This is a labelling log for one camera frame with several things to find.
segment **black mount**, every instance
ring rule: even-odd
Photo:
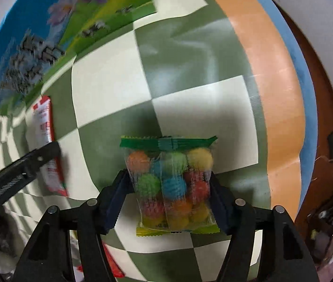
[[[0,171],[0,206],[59,155],[58,143],[52,142]],[[232,235],[217,282],[246,282],[256,230],[263,230],[259,282],[319,282],[310,253],[282,206],[252,207],[221,186],[213,173],[210,186],[209,202],[217,225]],[[77,231],[85,282],[115,282],[100,235],[114,228],[126,195],[133,192],[129,174],[122,170],[96,199],[78,208],[49,207],[17,263],[12,282],[75,282],[70,230]]]

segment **bolt head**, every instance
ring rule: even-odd
[[[244,201],[242,198],[238,198],[235,200],[235,204],[237,206],[243,207],[246,204],[246,201]]]
[[[89,206],[95,206],[97,204],[97,199],[96,198],[91,198],[91,199],[88,199],[87,201],[87,205]]]
[[[285,212],[285,209],[282,206],[276,206],[275,210],[276,210],[276,212],[278,212],[280,214]]]
[[[47,209],[47,212],[49,214],[53,214],[53,213],[56,213],[58,211],[58,207],[57,206],[51,206]]]

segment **clear plastic packaging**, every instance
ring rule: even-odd
[[[209,205],[209,146],[216,139],[122,138],[141,211],[140,227],[193,231],[215,224]]]

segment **green ball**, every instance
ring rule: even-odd
[[[178,151],[165,153],[163,156],[162,173],[167,175],[180,175],[188,167],[188,159],[185,154]]]
[[[152,174],[143,174],[137,181],[136,191],[146,198],[155,197],[161,190],[161,180]]]

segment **green and white checkered surface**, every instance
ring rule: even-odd
[[[214,0],[154,0],[137,20],[68,60],[39,94],[0,116],[0,169],[37,147],[32,104],[52,99],[69,197],[42,179],[5,204],[26,242],[45,210],[96,197],[125,167],[121,135],[217,135],[214,172],[236,196],[269,208],[266,130],[257,86],[230,21]],[[176,233],[136,237],[139,211],[126,198],[104,237],[126,274],[119,281],[214,281],[230,237]],[[250,278],[262,233],[256,233]]]

